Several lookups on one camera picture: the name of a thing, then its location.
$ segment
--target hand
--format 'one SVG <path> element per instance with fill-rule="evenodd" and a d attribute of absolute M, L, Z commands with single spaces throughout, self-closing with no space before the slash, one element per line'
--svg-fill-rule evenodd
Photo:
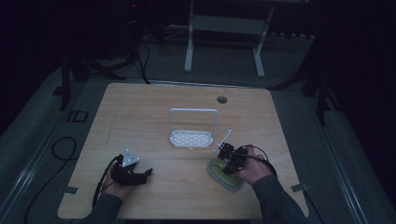
<path fill-rule="evenodd" d="M 262 154 L 257 155 L 254 152 L 253 145 L 249 145 L 247 147 L 247 154 L 264 160 L 264 156 Z M 273 173 L 264 163 L 247 158 L 245 168 L 238 171 L 236 175 L 244 179 L 249 185 L 252 185 L 265 176 L 273 175 Z"/>
<path fill-rule="evenodd" d="M 111 171 L 113 170 L 116 163 L 111 164 L 110 168 L 106 174 L 106 180 L 102 185 L 102 193 L 112 194 L 116 197 L 119 197 L 122 201 L 125 201 L 134 190 L 134 186 L 120 186 L 111 178 Z"/>

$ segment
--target cable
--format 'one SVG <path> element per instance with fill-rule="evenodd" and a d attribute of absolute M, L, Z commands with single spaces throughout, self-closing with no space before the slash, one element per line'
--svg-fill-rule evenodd
<path fill-rule="evenodd" d="M 264 150 L 262 150 L 261 148 L 255 147 L 255 146 L 252 146 L 252 145 L 241 146 L 241 147 L 254 147 L 254 148 L 257 148 L 257 149 L 260 150 L 262 153 L 264 153 L 265 158 L 267 158 L 267 160 L 269 161 L 268 156 L 267 156 L 267 153 L 265 153 Z"/>
<path fill-rule="evenodd" d="M 264 161 L 263 159 L 260 159 L 260 158 L 258 158 L 258 157 L 250 156 L 250 155 L 245 155 L 245 154 L 240 154 L 240 153 L 234 153 L 234 152 L 233 152 L 233 153 L 231 153 L 231 155 L 243 156 L 243 157 L 251 158 L 251 159 L 253 159 L 253 160 L 260 161 L 260 162 L 263 162 L 263 161 Z"/>
<path fill-rule="evenodd" d="M 303 194 L 306 196 L 306 198 L 308 199 L 308 201 L 311 203 L 312 207 L 314 208 L 315 212 L 317 213 L 318 218 L 319 218 L 319 220 L 320 220 L 320 223 L 324 223 L 324 222 L 323 222 L 323 219 L 322 219 L 321 216 L 320 216 L 320 213 L 319 213 L 317 207 L 314 205 L 314 203 L 312 202 L 312 200 L 311 200 L 311 198 L 308 196 L 308 194 L 305 192 L 305 190 L 303 191 Z"/>
<path fill-rule="evenodd" d="M 114 161 L 117 161 L 119 157 L 120 157 L 120 156 L 117 156 L 117 157 L 113 158 L 113 160 L 111 160 L 111 162 L 108 164 L 108 166 L 106 167 L 105 171 L 103 172 L 103 175 L 102 175 L 102 177 L 100 178 L 100 181 L 98 182 L 98 185 L 96 186 L 95 193 L 93 194 L 92 207 L 95 207 L 95 205 L 96 205 L 96 203 L 97 203 L 97 201 L 98 201 L 99 193 L 100 193 L 102 190 L 104 190 L 104 189 L 100 190 L 100 188 L 102 187 L 103 180 L 105 179 L 105 176 L 106 176 L 106 174 L 107 174 L 107 172 L 108 172 L 108 169 L 110 169 L 111 164 L 113 164 Z"/>
<path fill-rule="evenodd" d="M 107 189 L 108 187 L 110 187 L 110 186 L 111 186 L 112 184 L 114 184 L 114 183 L 115 183 L 115 181 L 111 182 L 110 184 L 108 184 L 107 186 L 105 186 L 104 188 L 102 188 L 102 189 L 99 191 L 99 193 L 102 192 L 103 190 Z"/>
<path fill-rule="evenodd" d="M 137 68 L 137 70 L 140 72 L 140 74 L 142 75 L 143 80 L 145 80 L 146 84 L 151 84 L 146 76 L 146 66 L 148 64 L 149 61 L 149 47 L 147 47 L 145 44 L 142 43 L 142 46 L 145 47 L 148 51 L 148 57 L 146 58 L 145 62 L 142 63 L 142 60 L 140 58 L 139 53 L 137 53 L 137 60 L 139 61 L 139 65 L 140 65 L 140 70 Z"/>
<path fill-rule="evenodd" d="M 59 156 L 55 153 L 55 147 L 56 147 L 56 145 L 57 145 L 59 142 L 61 142 L 61 141 L 63 141 L 63 140 L 66 140 L 66 139 L 71 140 L 71 141 L 73 142 L 74 145 L 73 145 L 73 149 L 72 149 L 72 152 L 70 153 L 69 157 L 66 158 L 66 159 L 64 159 L 64 158 L 59 157 Z M 74 156 L 76 150 L 77 150 L 77 142 L 76 142 L 76 140 L 75 140 L 74 138 L 69 137 L 69 136 L 60 138 L 60 139 L 58 139 L 57 141 L 55 141 L 55 142 L 52 144 L 52 147 L 51 147 L 52 155 L 53 155 L 56 159 L 58 159 L 58 160 L 60 160 L 60 161 L 64 161 L 64 164 L 58 169 L 58 171 L 57 171 L 55 174 L 52 175 L 52 177 L 43 185 L 43 187 L 41 187 L 41 189 L 40 189 L 40 190 L 38 191 L 38 193 L 35 195 L 35 197 L 33 198 L 33 200 L 30 201 L 29 205 L 27 206 L 26 212 L 25 212 L 25 214 L 24 214 L 24 218 L 23 218 L 23 223 L 24 223 L 24 224 L 27 224 L 27 220 L 28 220 L 28 217 L 29 217 L 30 210 L 32 209 L 32 206 L 33 206 L 33 204 L 35 203 L 35 200 L 37 200 L 38 196 L 42 193 L 42 191 L 44 190 L 44 188 L 46 188 L 47 185 L 52 181 L 52 179 L 55 178 L 55 176 L 58 175 L 58 174 L 62 171 L 62 169 L 67 165 L 67 163 L 69 163 L 70 161 L 78 160 L 78 157 L 72 158 L 72 157 Z"/>
<path fill-rule="evenodd" d="M 182 35 L 182 34 L 184 34 L 184 33 L 187 33 L 189 31 L 189 29 L 184 29 L 183 31 L 180 31 L 180 32 L 177 32 L 177 33 L 175 33 L 175 34 L 173 34 L 173 35 L 169 35 L 169 36 L 167 36 L 167 37 L 164 37 L 163 39 L 170 39 L 170 38 L 172 38 L 172 37 L 174 37 L 174 36 L 177 36 L 177 35 Z"/>

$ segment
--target grommet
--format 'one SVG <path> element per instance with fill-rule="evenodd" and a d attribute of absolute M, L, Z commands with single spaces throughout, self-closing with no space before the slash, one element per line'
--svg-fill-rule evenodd
<path fill-rule="evenodd" d="M 225 97 L 225 96 L 219 96 L 218 97 L 218 102 L 219 103 L 221 103 L 221 104 L 225 104 L 225 103 L 227 103 L 227 97 Z"/>

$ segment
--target dark background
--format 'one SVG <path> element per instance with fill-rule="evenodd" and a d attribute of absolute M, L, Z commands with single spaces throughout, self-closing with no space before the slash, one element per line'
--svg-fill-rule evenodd
<path fill-rule="evenodd" d="M 122 2 L 113 3 L 1 0 L 0 133 L 47 75 L 61 65 L 65 55 L 78 49 L 92 57 L 111 57 L 120 51 L 120 46 L 111 46 L 111 40 L 118 38 L 118 31 L 124 26 L 120 15 L 125 14 L 117 13 L 123 9 Z M 154 24 L 151 31 L 159 31 L 155 29 L 156 22 L 164 26 L 188 23 L 188 1 L 145 3 L 148 9 L 141 11 L 141 17 L 147 24 Z M 329 7 L 330 4 L 331 1 L 319 0 L 311 4 L 276 3 L 270 32 L 316 35 L 315 50 L 308 58 L 331 53 L 326 54 L 330 58 L 310 63 L 315 67 L 328 62 L 329 87 L 395 206 L 392 164 L 396 137 L 396 3 L 366 0 L 339 1 L 336 7 Z M 224 9 L 224 13 L 229 10 L 233 7 Z"/>

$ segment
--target black device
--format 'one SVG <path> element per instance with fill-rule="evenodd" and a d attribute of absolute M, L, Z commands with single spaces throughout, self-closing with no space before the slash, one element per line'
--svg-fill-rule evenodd
<path fill-rule="evenodd" d="M 265 154 L 265 152 L 262 149 L 255 147 L 258 150 L 260 150 L 262 153 L 264 153 L 266 159 L 260 159 L 255 156 L 248 155 L 247 147 L 254 147 L 254 146 L 241 146 L 238 149 L 234 149 L 234 147 L 228 143 L 221 144 L 221 146 L 219 147 L 218 158 L 227 161 L 227 165 L 223 169 L 224 174 L 232 175 L 238 170 L 243 169 L 246 165 L 247 158 L 251 158 L 253 160 L 264 163 L 266 166 L 268 166 L 268 168 L 270 168 L 272 173 L 277 176 L 274 166 L 269 162 L 267 154 Z"/>
<path fill-rule="evenodd" d="M 105 176 L 108 170 L 110 169 L 111 165 L 114 164 L 115 161 L 117 163 L 110 171 L 111 178 L 114 180 L 114 182 L 102 188 L 103 180 L 105 179 Z M 96 205 L 96 202 L 98 201 L 99 193 L 102 192 L 103 189 L 107 188 L 108 186 L 114 183 L 117 183 L 120 186 L 134 186 L 134 185 L 146 184 L 149 179 L 149 176 L 151 176 L 152 168 L 148 169 L 143 174 L 137 174 L 134 172 L 134 168 L 136 167 L 138 161 L 139 158 L 133 153 L 131 153 L 128 148 L 125 150 L 125 155 L 120 154 L 119 156 L 111 160 L 111 162 L 108 164 L 107 168 L 105 169 L 105 172 L 103 173 L 101 180 L 98 182 L 98 185 L 96 186 L 96 191 L 95 194 L 93 195 L 93 200 L 92 200 L 92 207 Z"/>
<path fill-rule="evenodd" d="M 143 174 L 137 174 L 134 172 L 134 168 L 136 167 L 137 163 L 132 163 L 124 167 L 123 159 L 124 157 L 121 154 L 117 157 L 117 164 L 111 171 L 111 178 L 120 186 L 146 184 L 149 176 L 152 173 L 152 168 L 148 169 Z"/>

